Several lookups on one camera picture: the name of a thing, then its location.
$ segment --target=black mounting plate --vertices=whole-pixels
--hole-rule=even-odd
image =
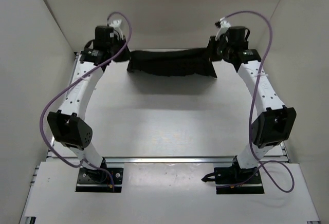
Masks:
[[[216,194],[264,194],[264,188],[262,184],[261,174],[257,172],[249,181],[242,186],[236,186],[233,188],[225,187],[220,188],[220,185],[236,184],[241,181],[236,181],[232,177],[232,170],[229,167],[215,167],[215,183]]]
[[[106,168],[113,177],[114,191],[110,182],[94,181],[88,176],[88,169],[81,167],[78,174],[76,192],[111,192],[120,193],[122,191],[123,168],[107,167]]]

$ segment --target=purple cable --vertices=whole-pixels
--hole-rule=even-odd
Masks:
[[[86,78],[89,74],[91,74],[92,72],[96,71],[98,68],[107,65],[108,63],[110,63],[112,60],[114,60],[121,52],[123,52],[123,50],[127,47],[130,38],[132,36],[132,25],[129,21],[129,19],[122,14],[121,12],[112,12],[109,14],[109,16],[107,17],[107,20],[109,20],[114,14],[119,14],[122,17],[124,17],[124,19],[127,21],[128,26],[129,26],[129,35],[128,38],[125,42],[125,44],[122,46],[122,48],[114,55],[112,56],[110,59],[104,61],[103,63],[99,64],[98,66],[96,66],[95,68],[93,68],[92,70],[88,71],[87,73],[85,73],[82,77],[80,77],[79,79],[77,79],[75,82],[71,83],[67,88],[65,88],[64,90],[62,90],[60,93],[58,93],[53,99],[51,99],[51,101],[45,106],[45,108],[42,110],[41,116],[40,116],[40,121],[39,121],[39,129],[40,129],[40,134],[41,137],[43,138],[43,141],[45,142],[45,144],[48,146],[48,148],[50,149],[51,152],[53,152],[59,159],[61,159],[63,162],[65,162],[67,165],[71,166],[71,167],[75,167],[75,168],[79,168],[81,167],[83,162],[86,162],[89,166],[97,169],[97,170],[101,170],[106,172],[109,175],[109,178],[111,179],[111,184],[113,185],[114,188],[114,181],[113,181],[113,177],[112,175],[109,173],[109,171],[102,169],[100,167],[96,167],[92,164],[90,164],[86,159],[83,159],[80,161],[80,164],[75,165],[70,163],[69,161],[67,161],[64,157],[62,157],[50,144],[50,142],[48,141],[44,128],[43,128],[43,121],[46,115],[47,110],[49,109],[49,107],[64,93],[66,93],[68,90],[70,90],[71,88],[73,88],[74,86],[76,86],[78,83],[80,83],[84,78]]]
[[[249,126],[249,145],[250,145],[250,150],[251,150],[251,153],[252,155],[254,156],[254,158],[259,162],[260,166],[257,168],[257,170],[255,170],[254,174],[251,175],[247,180],[241,182],[241,183],[237,183],[237,184],[230,184],[230,185],[223,185],[223,186],[218,186],[219,188],[226,188],[226,187],[234,187],[234,186],[238,186],[238,185],[241,185],[241,184],[244,184],[246,183],[247,181],[249,181],[255,174],[256,172],[258,171],[258,169],[260,169],[261,167],[264,169],[264,171],[266,172],[266,174],[268,175],[268,177],[271,179],[271,181],[273,182],[273,184],[282,192],[285,192],[285,193],[289,193],[289,192],[292,192],[295,188],[295,179],[294,179],[294,176],[291,172],[291,170],[282,162],[280,161],[275,161],[275,160],[270,160],[270,161],[266,161],[266,162],[262,162],[260,161],[260,159],[257,157],[257,155],[255,154],[255,152],[253,151],[253,148],[252,148],[252,131],[251,131],[251,126],[252,126],[252,113],[253,113],[253,109],[254,109],[254,105],[255,105],[255,102],[256,102],[256,95],[257,95],[257,89],[258,89],[258,85],[259,85],[259,81],[260,81],[260,78],[261,78],[261,72],[262,72],[262,68],[263,68],[263,65],[264,65],[264,62],[265,62],[265,59],[268,55],[268,52],[271,48],[271,45],[272,45],[272,39],[273,39],[273,29],[272,29],[272,26],[271,26],[271,23],[270,21],[262,14],[260,14],[259,12],[255,12],[255,11],[248,11],[248,10],[245,10],[245,11],[238,11],[238,12],[235,12],[235,13],[232,13],[224,18],[229,18],[229,17],[232,17],[234,15],[237,15],[237,14],[241,14],[241,13],[251,13],[251,14],[254,14],[254,15],[257,15],[259,17],[261,17],[267,24],[268,26],[268,29],[269,29],[269,42],[268,42],[268,45],[267,45],[267,48],[266,48],[266,51],[264,53],[264,56],[261,60],[261,63],[260,63],[260,66],[259,66],[259,70],[258,70],[258,75],[257,75],[257,78],[256,78],[256,83],[255,83],[255,89],[253,91],[253,95],[252,95],[252,101],[251,101],[251,108],[250,108],[250,114],[249,114],[249,123],[248,123],[248,126]],[[271,176],[271,174],[269,173],[269,171],[266,169],[265,167],[265,164],[267,163],[270,163],[270,162],[275,162],[275,163],[278,163],[282,166],[284,166],[288,173],[290,174],[291,176],[291,181],[292,181],[292,185],[291,185],[291,188],[289,190],[284,190],[282,189],[278,183],[273,179],[273,177]]]

